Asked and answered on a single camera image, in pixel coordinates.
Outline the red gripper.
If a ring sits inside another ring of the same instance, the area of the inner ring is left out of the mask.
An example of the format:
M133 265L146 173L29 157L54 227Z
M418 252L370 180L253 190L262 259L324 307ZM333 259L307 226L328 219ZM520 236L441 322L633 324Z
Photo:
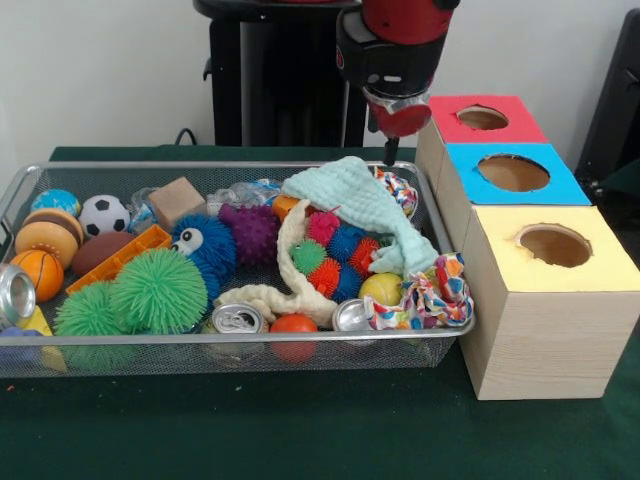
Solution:
M384 164L393 166L399 138L419 132L431 119L430 91L424 90L405 97L388 97L363 87L362 93L369 109L367 128L372 133L380 132L388 138L384 147Z

